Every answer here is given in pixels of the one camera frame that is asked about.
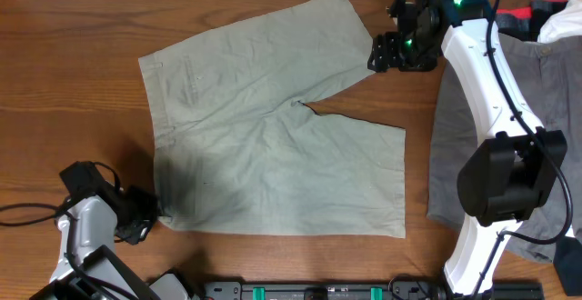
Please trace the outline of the light khaki green shorts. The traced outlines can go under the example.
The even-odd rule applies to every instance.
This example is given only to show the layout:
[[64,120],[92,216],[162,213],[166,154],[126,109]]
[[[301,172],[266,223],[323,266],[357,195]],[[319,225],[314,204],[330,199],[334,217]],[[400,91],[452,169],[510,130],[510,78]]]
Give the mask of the light khaki green shorts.
[[143,56],[161,222],[404,237],[405,131],[311,108],[369,76],[371,47],[349,0],[311,0]]

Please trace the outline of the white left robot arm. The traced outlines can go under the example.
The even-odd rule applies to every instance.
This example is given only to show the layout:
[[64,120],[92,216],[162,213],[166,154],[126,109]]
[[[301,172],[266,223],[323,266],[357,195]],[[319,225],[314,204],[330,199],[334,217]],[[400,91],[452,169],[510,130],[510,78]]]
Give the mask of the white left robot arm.
[[107,181],[99,162],[75,162],[60,172],[69,196],[56,211],[60,254],[49,283],[34,299],[191,299],[195,293],[169,270],[151,283],[115,253],[120,241],[145,241],[158,218],[155,195]]

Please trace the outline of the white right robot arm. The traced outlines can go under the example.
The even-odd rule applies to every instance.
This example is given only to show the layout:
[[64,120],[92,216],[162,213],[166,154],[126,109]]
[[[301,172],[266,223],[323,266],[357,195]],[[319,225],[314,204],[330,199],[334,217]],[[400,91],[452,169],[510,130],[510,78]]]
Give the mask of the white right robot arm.
[[427,72],[444,57],[454,69],[477,131],[477,150],[457,176],[465,218],[433,299],[533,299],[535,286],[495,285],[508,240],[564,184],[567,140],[547,130],[522,95],[499,43],[497,0],[394,0],[397,29],[378,35],[367,65]]

